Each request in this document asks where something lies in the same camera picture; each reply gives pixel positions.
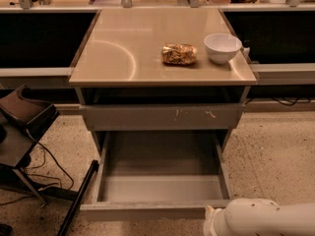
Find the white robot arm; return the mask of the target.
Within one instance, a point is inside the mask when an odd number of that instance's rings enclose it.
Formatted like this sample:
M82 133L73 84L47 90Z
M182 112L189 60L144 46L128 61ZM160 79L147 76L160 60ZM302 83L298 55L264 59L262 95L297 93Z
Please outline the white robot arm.
M204 236L315 236L315 204L280 206L239 198L225 208L206 206Z

